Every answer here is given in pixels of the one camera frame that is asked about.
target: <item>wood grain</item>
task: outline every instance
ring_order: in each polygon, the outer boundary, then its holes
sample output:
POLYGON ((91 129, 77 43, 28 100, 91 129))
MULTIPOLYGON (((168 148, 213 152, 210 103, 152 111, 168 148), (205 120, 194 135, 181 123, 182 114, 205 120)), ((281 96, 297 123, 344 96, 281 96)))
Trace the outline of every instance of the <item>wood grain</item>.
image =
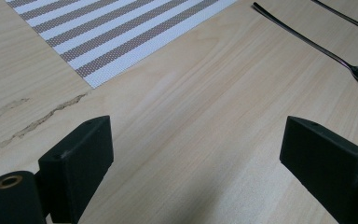
MULTIPOLYGON (((324 2, 358 20, 358 2, 324 2)), ((77 125, 110 115, 115 162, 81 223, 336 223, 279 153, 289 115, 358 145, 358 82, 252 3, 92 90, 0 1, 0 175, 36 172, 77 125)), ((358 64, 357 27, 311 1, 258 3, 358 64)))

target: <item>metal utensil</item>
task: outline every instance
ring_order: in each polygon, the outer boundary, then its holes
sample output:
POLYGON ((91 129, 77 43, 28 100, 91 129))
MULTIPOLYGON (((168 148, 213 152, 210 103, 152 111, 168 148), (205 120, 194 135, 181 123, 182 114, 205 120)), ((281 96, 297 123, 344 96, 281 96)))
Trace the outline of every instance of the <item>metal utensil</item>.
POLYGON ((331 8, 331 7, 329 7, 329 6, 325 5, 325 4, 323 4, 323 3, 321 3, 321 2, 318 1, 318 0, 311 0, 311 1, 314 2, 314 3, 316 3, 316 4, 318 4, 319 6, 324 7, 325 9, 327 9, 327 10, 329 10, 329 11, 335 13, 335 14, 338 15, 339 17, 341 17, 341 18, 343 18, 343 19, 345 19, 345 20, 347 20, 347 21, 350 21, 351 23, 353 23, 353 24, 355 24, 355 25, 358 26, 358 21, 356 21, 356 20, 354 20, 354 19, 352 19, 352 18, 349 18, 349 17, 345 16, 344 14, 342 14, 342 13, 336 11, 335 9, 333 9, 333 8, 331 8))
POLYGON ((265 16, 268 19, 270 19, 271 21, 274 21, 275 23, 277 23, 279 26, 281 26, 283 29, 285 29, 286 31, 288 31, 292 35, 297 36, 298 38, 302 39, 303 41, 305 41, 309 45, 311 45, 314 48, 318 49, 319 51, 321 51, 325 55, 329 56, 330 58, 336 60, 337 62, 339 62, 342 65, 344 65, 345 67, 347 67, 351 71, 351 73, 353 74, 354 78, 356 78, 356 80, 358 80, 358 66, 350 65, 349 63, 345 62, 343 59, 339 58, 336 54, 334 54, 334 53, 328 51, 327 49, 324 49, 321 46, 317 45, 316 43, 312 42, 311 40, 309 40, 305 36, 301 35, 297 31, 293 30, 292 28, 290 28, 289 26, 287 26, 286 24, 284 24, 283 22, 281 22, 280 20, 278 20, 277 18, 272 16, 269 12, 267 12, 264 8, 262 8, 256 2, 254 2, 254 9, 257 10, 259 13, 261 13, 263 16, 265 16))

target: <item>light wood surface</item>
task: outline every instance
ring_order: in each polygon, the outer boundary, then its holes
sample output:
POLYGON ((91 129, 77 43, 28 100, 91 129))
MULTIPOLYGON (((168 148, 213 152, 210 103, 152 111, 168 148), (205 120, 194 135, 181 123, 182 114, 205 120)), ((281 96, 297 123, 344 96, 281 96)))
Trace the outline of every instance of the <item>light wood surface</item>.
MULTIPOLYGON (((358 1, 324 0, 358 20, 358 1)), ((287 116, 358 145, 358 82, 238 0, 96 90, 0 0, 0 175, 110 115, 115 162, 81 223, 336 223, 280 163, 287 116)), ((310 0, 259 0, 358 65, 358 28, 310 0)))

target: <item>wooden table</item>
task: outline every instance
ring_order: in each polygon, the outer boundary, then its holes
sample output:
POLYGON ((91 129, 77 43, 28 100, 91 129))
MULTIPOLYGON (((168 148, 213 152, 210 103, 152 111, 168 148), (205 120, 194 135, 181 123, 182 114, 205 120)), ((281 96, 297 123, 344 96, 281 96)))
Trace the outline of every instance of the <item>wooden table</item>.
MULTIPOLYGON (((358 1, 324 2, 358 20, 358 1)), ((110 115, 115 162, 81 223, 336 223, 279 153, 287 116, 358 145, 358 82, 252 3, 93 90, 0 0, 0 175, 36 172, 77 125, 110 115)), ((258 3, 358 64, 356 26, 309 0, 258 3)))

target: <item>brown stripe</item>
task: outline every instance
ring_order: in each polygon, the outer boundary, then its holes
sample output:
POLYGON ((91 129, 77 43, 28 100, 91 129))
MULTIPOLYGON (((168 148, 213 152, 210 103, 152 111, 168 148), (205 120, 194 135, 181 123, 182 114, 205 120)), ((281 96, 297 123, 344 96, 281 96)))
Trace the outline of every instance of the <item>brown stripe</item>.
POLYGON ((128 22, 116 27, 115 29, 110 30, 107 33, 104 33, 103 35, 99 35, 95 38, 92 38, 91 40, 77 46, 76 48, 66 51, 61 56, 67 62, 69 62, 69 61, 73 60, 74 58, 76 58, 92 49, 97 48, 101 44, 106 43, 107 41, 110 41, 113 38, 128 32, 129 30, 133 29, 134 27, 137 27, 138 25, 153 19, 153 18, 157 17, 158 15, 161 15, 162 13, 170 10, 171 8, 177 7, 186 1, 188 1, 188 0, 174 0, 174 1, 168 2, 164 5, 161 5, 160 7, 156 7, 153 10, 150 10, 147 13, 143 14, 142 16, 139 16, 131 21, 128 21, 128 22))
POLYGON ((36 0, 14 0, 11 2, 7 2, 8 5, 11 7, 22 7, 24 5, 27 5, 28 3, 35 2, 36 0))
POLYGON ((112 4, 114 2, 116 2, 117 0, 110 0, 110 1, 106 1, 106 0, 100 0, 98 2, 95 2, 93 4, 90 4, 88 6, 85 6, 85 7, 82 7, 82 8, 79 8, 75 11, 72 11, 68 14, 65 14, 65 15, 62 15, 60 17, 57 17, 57 18, 54 18, 53 20, 51 21, 46 21, 46 22, 43 22, 39 25, 36 25, 34 27, 34 29, 38 32, 38 33, 43 33, 53 27, 56 27, 58 25, 61 25, 61 24, 64 24, 68 21, 71 21, 73 19, 76 19, 78 17, 81 17, 83 15, 86 15, 87 13, 90 13, 92 11, 95 11, 101 7, 105 7, 109 4, 112 4))
POLYGON ((98 57, 92 62, 79 67, 78 69, 76 69, 76 71, 82 77, 86 77, 92 74, 93 72, 97 71, 98 69, 104 67, 105 65, 111 63, 112 61, 119 58, 120 56, 130 52, 131 50, 145 43, 146 41, 172 28, 174 25, 193 16, 197 12, 205 9, 206 7, 212 5, 217 1, 218 0, 204 0, 196 4, 195 6, 183 11, 182 13, 170 18, 169 20, 155 26, 154 28, 148 30, 147 32, 136 36, 132 40, 120 45, 119 47, 105 53, 103 56, 98 57))
POLYGON ((138 7, 141 7, 143 5, 146 5, 147 3, 153 2, 154 0, 138 0, 136 2, 133 2, 131 4, 128 4, 124 7, 121 7, 119 9, 116 9, 112 12, 109 12, 95 20, 86 22, 84 24, 81 24, 79 26, 77 26, 76 28, 66 31, 60 35, 56 35, 54 37, 52 37, 51 39, 48 39, 46 42, 48 42, 48 44, 50 44, 52 47, 55 47, 57 45, 60 45, 61 43, 70 40, 78 35, 84 34, 87 31, 98 27, 104 23, 107 23, 117 17, 120 17, 130 11, 135 10, 138 7))
POLYGON ((46 14, 50 11, 53 11, 55 9, 58 9, 60 7, 66 7, 68 5, 71 5, 79 0, 65 0, 65 1, 58 1, 54 3, 50 3, 48 5, 45 5, 43 7, 36 8, 31 11, 27 11, 25 13, 20 14, 20 16, 25 20, 28 21, 32 18, 38 17, 40 15, 46 14))

